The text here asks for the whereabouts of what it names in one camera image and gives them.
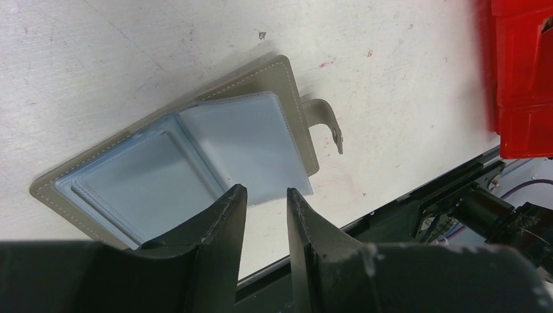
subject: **wallet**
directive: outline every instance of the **wallet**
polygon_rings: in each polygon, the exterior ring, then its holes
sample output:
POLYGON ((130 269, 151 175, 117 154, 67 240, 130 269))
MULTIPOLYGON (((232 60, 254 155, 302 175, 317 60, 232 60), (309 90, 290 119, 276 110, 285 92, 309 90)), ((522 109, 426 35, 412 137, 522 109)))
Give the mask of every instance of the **wallet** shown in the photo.
POLYGON ((234 184, 248 206, 311 194, 319 170, 308 128, 325 124, 342 153, 330 105, 299 100, 278 56, 198 96, 162 108, 38 178, 30 193, 92 239, 138 248, 189 220, 234 184))

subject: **red container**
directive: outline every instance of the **red container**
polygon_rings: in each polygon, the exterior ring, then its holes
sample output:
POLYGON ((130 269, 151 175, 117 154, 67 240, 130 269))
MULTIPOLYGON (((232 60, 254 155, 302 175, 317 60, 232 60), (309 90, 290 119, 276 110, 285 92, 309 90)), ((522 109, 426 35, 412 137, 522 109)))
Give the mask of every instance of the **red container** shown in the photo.
POLYGON ((492 0, 503 158, 553 157, 553 0, 492 0))

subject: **cable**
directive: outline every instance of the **cable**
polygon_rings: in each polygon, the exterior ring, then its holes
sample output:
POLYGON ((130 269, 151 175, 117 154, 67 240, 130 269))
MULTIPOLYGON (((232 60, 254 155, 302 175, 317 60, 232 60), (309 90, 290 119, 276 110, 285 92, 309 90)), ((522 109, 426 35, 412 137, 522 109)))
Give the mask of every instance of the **cable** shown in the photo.
POLYGON ((505 200, 511 194, 514 194, 515 192, 519 191, 520 189, 522 189, 524 187, 527 187, 527 186, 530 186, 530 185, 534 185, 534 184, 550 184, 550 185, 553 185, 553 181, 551 179, 534 179, 532 181, 526 181, 526 182, 514 187, 513 189, 507 191, 504 195, 502 195, 500 197, 500 199, 505 200))

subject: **scratched white surface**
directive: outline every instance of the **scratched white surface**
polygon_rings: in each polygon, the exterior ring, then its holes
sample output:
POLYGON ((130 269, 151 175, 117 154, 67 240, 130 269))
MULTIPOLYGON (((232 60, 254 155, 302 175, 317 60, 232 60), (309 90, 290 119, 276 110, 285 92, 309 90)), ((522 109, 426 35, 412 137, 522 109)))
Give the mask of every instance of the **scratched white surface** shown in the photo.
MULTIPOLYGON (((34 178, 267 53, 328 100, 310 204, 337 226, 498 144, 470 1, 0 0, 0 239, 85 239, 34 178), (259 32, 266 32, 260 40, 259 32)), ((288 253, 286 204, 247 213, 240 277, 288 253)))

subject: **white stitching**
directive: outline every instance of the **white stitching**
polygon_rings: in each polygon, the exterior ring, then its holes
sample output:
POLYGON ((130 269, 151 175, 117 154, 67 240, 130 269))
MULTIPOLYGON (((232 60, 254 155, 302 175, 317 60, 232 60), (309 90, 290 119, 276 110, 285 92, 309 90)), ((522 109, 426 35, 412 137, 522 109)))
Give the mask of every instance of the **white stitching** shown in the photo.
MULTIPOLYGON (((259 92, 259 93, 251 93, 251 94, 249 94, 249 95, 244 95, 244 96, 236 96, 236 97, 231 97, 231 98, 223 98, 223 99, 209 100, 209 101, 206 101, 206 102, 204 102, 204 103, 206 103, 206 104, 214 104, 214 103, 219 103, 219 102, 228 101, 228 99, 232 99, 232 100, 238 100, 238 99, 240 99, 240 100, 241 100, 241 99, 247 99, 247 98, 257 97, 257 96, 259 96, 259 95, 263 95, 263 94, 266 94, 266 93, 267 93, 266 91, 261 91, 261 92, 259 92)), ((203 99, 201 99, 200 101, 205 101, 205 100, 207 100, 209 97, 203 98, 203 99)))
MULTIPOLYGON (((242 83, 242 82, 244 82, 245 80, 250 79, 251 77, 253 77, 253 76, 255 76, 255 75, 257 75, 257 74, 263 72, 264 70, 267 70, 268 68, 271 68, 271 67, 273 67, 273 66, 275 66, 275 65, 278 65, 278 64, 280 64, 280 65, 282 65, 282 66, 284 67, 284 70, 286 71, 286 77, 287 77, 288 83, 289 83, 289 85, 290 85, 290 89, 291 89, 291 91, 292 91, 292 93, 293 93, 292 82, 291 82, 291 80, 290 80, 290 74, 288 73, 288 69, 286 68, 286 65, 284 65, 284 63, 282 63, 282 62, 277 62, 277 63, 275 63, 275 64, 269 65, 268 67, 265 67, 265 68, 263 68, 263 69, 261 69, 261 70, 255 72, 255 73, 253 73, 253 74, 247 76, 246 78, 242 79, 242 80, 239 81, 239 82, 235 82, 235 83, 233 83, 232 85, 227 86, 227 87, 225 87, 225 88, 223 88, 223 89, 217 91, 216 93, 213 93, 212 95, 209 95, 208 97, 203 98, 202 100, 207 100, 207 99, 209 99, 209 98, 211 98, 211 97, 213 97, 213 96, 215 96, 215 95, 218 95, 219 93, 221 93, 221 92, 223 92, 223 91, 225 91, 225 90, 227 90, 227 89, 229 89, 229 88, 231 88, 231 87, 233 87, 233 86, 235 86, 235 85, 237 85, 237 84, 239 84, 239 83, 242 83)), ((300 120, 300 122, 303 124, 303 120, 301 119, 301 114, 300 114, 300 111, 299 111, 299 105, 298 105, 298 103, 297 103, 297 99, 296 99, 295 95, 294 95, 294 102, 295 102, 295 106, 296 106, 296 108, 297 108, 297 113, 299 114, 299 120, 300 120)), ((157 120, 157 119, 153 119, 152 121, 150 121, 150 122, 148 122, 148 123, 142 125, 142 127, 140 127, 139 129, 135 130, 134 133, 136 133, 137 131, 139 131, 139 130, 145 128, 146 126, 150 125, 151 123, 155 122, 156 120, 157 120)), ((303 135, 305 136, 305 138, 308 138, 308 137, 307 137, 307 134, 305 133, 305 129, 303 128, 303 126, 302 126, 302 131, 303 131, 303 135)), ((88 228, 87 226, 85 226, 84 224, 82 224, 78 219, 74 218, 72 215, 70 215, 70 214, 67 213, 65 210, 63 210, 60 206, 58 206, 57 204, 55 204, 54 202, 52 202, 52 201, 51 201, 50 199, 48 199, 47 197, 43 196, 43 195, 40 193, 40 190, 42 190, 44 187, 48 186, 49 184, 52 184, 56 179, 60 178, 61 176, 64 176, 64 175, 67 174, 68 172, 70 172, 70 171, 74 170, 75 168, 81 166, 83 163, 86 163, 86 162, 92 160, 93 158, 95 158, 95 157, 101 155, 101 154, 102 154, 103 152, 105 152, 106 150, 111 149, 111 148, 112 148, 113 146, 115 146, 115 145, 118 145, 118 144, 121 143, 123 140, 126 140, 127 138, 131 137, 134 133, 130 133, 129 135, 125 136, 123 139, 121 139, 121 140, 115 142, 114 144, 110 145, 109 147, 107 147, 107 148, 101 150, 100 152, 98 152, 97 154, 91 156, 91 157, 88 158, 87 160, 84 160, 84 161, 80 162, 79 164, 73 166, 72 168, 70 168, 69 170, 67 170, 65 173, 63 173, 63 174, 61 174, 61 175, 58 175, 57 177, 53 178, 51 181, 49 181, 49 182, 47 182, 46 184, 44 184, 44 186, 39 187, 39 188, 35 191, 35 193, 36 193, 38 196, 40 196, 41 198, 43 198, 43 199, 45 199, 46 201, 48 201, 49 203, 51 203, 54 207, 58 208, 60 211, 64 212, 64 214, 66 214, 67 216, 69 216, 72 220, 74 220, 75 222, 77 222, 80 226, 82 226, 82 227, 85 228, 87 231, 89 231, 90 233, 92 233, 96 238, 100 239, 101 241, 105 241, 103 238, 101 238, 100 236, 98 236, 95 232, 93 232, 92 230, 90 230, 90 228, 88 228)), ((311 151, 311 149, 309 149, 309 155, 311 156, 311 162, 313 163, 313 166, 315 166, 315 160, 313 159, 313 152, 311 151)))
POLYGON ((278 110, 280 111, 280 114, 282 115, 282 118, 284 119, 284 124, 286 125, 286 130, 288 131, 288 135, 290 136, 290 139, 292 140, 292 144, 295 147, 295 154, 299 157, 299 160, 301 161, 301 155, 299 154, 299 150, 297 148, 297 145, 295 144, 294 137, 292 136, 292 131, 290 130, 290 125, 286 121, 286 116, 284 115, 284 111, 282 110, 282 106, 278 106, 278 110))

